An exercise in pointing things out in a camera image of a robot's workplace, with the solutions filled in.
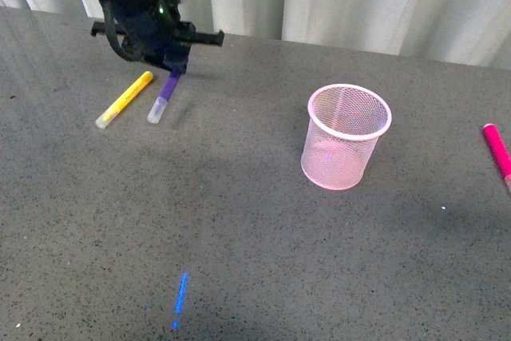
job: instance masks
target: curtain fold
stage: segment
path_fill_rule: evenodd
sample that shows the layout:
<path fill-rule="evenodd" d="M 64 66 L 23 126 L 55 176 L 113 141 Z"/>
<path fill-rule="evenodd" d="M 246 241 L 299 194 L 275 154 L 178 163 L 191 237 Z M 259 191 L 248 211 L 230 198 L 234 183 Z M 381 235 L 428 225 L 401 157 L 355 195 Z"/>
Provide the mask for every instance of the curtain fold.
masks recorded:
<path fill-rule="evenodd" d="M 97 0 L 0 6 L 102 18 Z M 183 0 L 198 30 L 511 69 L 511 0 Z"/>

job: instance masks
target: gray countertop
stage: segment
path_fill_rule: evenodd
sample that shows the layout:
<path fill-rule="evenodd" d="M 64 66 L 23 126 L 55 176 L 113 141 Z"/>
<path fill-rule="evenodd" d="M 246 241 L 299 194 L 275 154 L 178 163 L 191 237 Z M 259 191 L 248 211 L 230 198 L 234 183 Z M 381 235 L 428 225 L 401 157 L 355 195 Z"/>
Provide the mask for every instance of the gray countertop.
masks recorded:
<path fill-rule="evenodd" d="M 509 339 L 510 195 L 481 128 L 511 145 L 510 72 L 228 35 L 150 125 L 166 72 L 91 24 L 0 8 L 2 341 Z M 299 164 L 331 83 L 394 117 L 343 192 Z"/>

